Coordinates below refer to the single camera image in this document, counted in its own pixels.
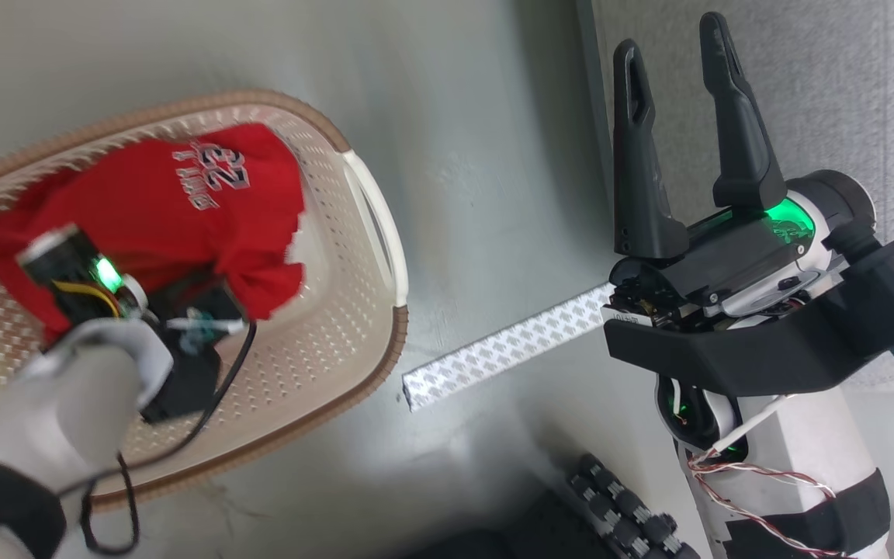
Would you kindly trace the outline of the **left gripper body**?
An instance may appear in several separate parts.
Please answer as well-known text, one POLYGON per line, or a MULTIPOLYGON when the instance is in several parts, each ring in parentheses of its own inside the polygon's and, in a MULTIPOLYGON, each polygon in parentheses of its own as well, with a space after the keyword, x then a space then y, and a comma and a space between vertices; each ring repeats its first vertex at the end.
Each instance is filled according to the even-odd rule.
POLYGON ((138 319, 148 312, 137 279, 121 273, 77 225, 40 234, 16 262, 36 286, 49 291, 71 327, 96 319, 138 319))

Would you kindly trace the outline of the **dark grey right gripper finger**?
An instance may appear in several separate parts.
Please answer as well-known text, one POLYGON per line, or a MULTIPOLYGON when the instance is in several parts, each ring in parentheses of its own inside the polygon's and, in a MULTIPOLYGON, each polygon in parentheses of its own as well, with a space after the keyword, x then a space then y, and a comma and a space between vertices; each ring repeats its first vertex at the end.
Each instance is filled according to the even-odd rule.
POLYGON ((668 203, 653 138, 655 100, 638 44, 619 43, 612 61, 616 248, 625 257, 674 259, 688 250, 688 231, 668 203))
POLYGON ((718 207, 767 211, 787 195, 785 180, 753 89, 747 81, 723 14, 699 22, 703 82, 716 107, 719 176, 712 188, 718 207))

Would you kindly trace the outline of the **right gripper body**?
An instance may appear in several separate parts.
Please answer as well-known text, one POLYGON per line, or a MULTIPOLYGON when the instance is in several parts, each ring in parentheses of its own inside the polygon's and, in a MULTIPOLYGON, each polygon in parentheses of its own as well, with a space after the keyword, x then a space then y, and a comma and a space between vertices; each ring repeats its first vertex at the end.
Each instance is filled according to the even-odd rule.
POLYGON ((823 241, 856 218, 876 219, 869 191, 837 171, 788 181, 762 211, 727 209, 691 226, 675 259, 622 259, 612 269, 610 318, 632 323, 718 323, 780 314, 829 289, 844 262, 823 241))

